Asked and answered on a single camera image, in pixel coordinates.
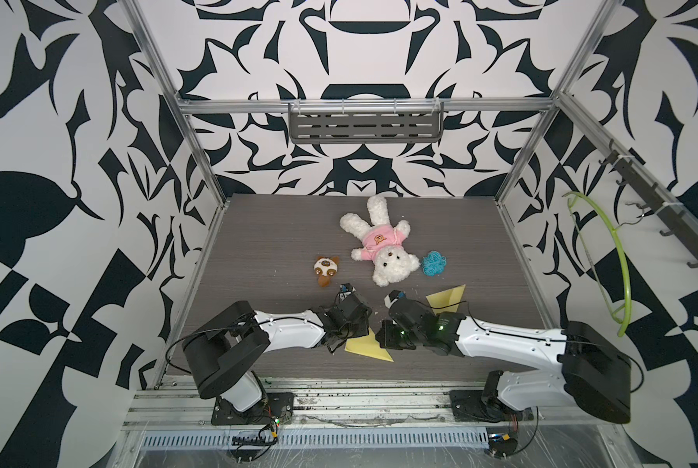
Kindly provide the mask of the yellow square paper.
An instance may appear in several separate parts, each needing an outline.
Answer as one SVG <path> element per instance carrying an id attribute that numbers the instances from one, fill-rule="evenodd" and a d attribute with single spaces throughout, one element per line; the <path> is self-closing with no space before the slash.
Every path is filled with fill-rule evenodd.
<path id="1" fill-rule="evenodd" d="M 455 313 L 459 305 L 463 302 L 463 295 L 466 290 L 465 285 L 457 286 L 434 294 L 428 294 L 426 300 L 436 314 L 445 312 Z"/>

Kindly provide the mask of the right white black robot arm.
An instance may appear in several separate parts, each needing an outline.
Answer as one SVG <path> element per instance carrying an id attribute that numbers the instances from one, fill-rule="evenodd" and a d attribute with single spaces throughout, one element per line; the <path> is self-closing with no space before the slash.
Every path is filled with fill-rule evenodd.
<path id="1" fill-rule="evenodd" d="M 393 291 L 376 340 L 392 350 L 427 348 L 440 356 L 487 358 L 522 366 L 494 370 L 481 390 L 450 396 L 459 421 L 521 421 L 541 408 L 578 408 L 615 424 L 631 420 L 631 358 L 591 326 L 566 329 L 504 326 L 431 306 Z"/>

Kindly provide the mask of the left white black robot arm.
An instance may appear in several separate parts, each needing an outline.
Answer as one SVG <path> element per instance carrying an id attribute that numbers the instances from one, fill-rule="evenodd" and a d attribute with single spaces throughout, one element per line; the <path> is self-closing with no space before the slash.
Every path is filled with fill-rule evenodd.
<path id="1" fill-rule="evenodd" d="M 199 397 L 221 398 L 245 413 L 265 399 L 251 370 L 263 354 L 320 347 L 333 352 L 348 339 L 369 335 L 371 315 L 364 298 L 345 284 L 333 303 L 292 314 L 257 311 L 237 301 L 179 342 Z"/>

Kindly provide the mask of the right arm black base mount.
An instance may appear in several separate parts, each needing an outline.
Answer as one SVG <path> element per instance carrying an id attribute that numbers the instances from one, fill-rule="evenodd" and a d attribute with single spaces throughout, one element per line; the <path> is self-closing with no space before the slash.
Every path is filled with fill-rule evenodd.
<path id="1" fill-rule="evenodd" d="M 448 392 L 453 417 L 457 422 L 520 422 L 533 420 L 531 409 L 516 411 L 498 399 L 497 385 L 504 372 L 494 370 L 487 376 L 483 390 L 451 390 Z"/>

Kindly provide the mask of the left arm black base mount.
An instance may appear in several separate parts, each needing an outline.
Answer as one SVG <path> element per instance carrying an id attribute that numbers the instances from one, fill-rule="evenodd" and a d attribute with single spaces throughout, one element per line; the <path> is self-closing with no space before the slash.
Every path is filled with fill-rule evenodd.
<path id="1" fill-rule="evenodd" d="M 231 389 L 216 397 L 214 426 L 279 424 L 292 418 L 294 394 L 266 391 L 255 372 L 247 372 Z"/>

